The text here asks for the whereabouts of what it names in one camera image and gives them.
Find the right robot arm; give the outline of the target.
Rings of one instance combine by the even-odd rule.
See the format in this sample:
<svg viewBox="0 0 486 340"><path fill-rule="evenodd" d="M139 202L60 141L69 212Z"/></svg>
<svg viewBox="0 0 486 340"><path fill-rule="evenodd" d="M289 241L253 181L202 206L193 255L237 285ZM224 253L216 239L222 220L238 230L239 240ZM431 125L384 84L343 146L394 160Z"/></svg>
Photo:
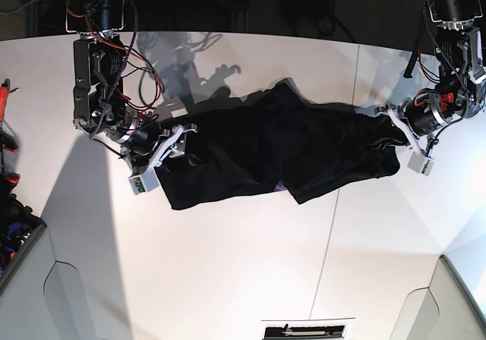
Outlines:
<svg viewBox="0 0 486 340"><path fill-rule="evenodd" d="M185 150L186 137L197 132L196 125L185 126L183 132L176 126L164 128L150 113L152 103L137 105L124 92L130 57L140 59L140 69L153 76L157 99L164 91L154 66L120 39L127 6L136 8L134 0L66 0L66 30L79 36L73 44L74 126L94 142L105 134L118 144L115 154L134 175L179 157L200 165L201 159Z"/></svg>

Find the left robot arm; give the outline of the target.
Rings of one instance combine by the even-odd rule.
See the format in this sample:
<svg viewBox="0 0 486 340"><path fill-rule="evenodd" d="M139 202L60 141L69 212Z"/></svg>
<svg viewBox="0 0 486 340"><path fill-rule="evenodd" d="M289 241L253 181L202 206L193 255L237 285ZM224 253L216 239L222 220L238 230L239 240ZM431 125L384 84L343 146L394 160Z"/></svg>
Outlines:
<svg viewBox="0 0 486 340"><path fill-rule="evenodd" d="M481 0L422 0L416 42L429 35L438 72L422 67L434 84L420 89L399 105L378 106L376 114L389 118L392 137L373 147L407 146L429 159L440 135L450 126L475 117L485 109L485 69L481 29Z"/></svg>

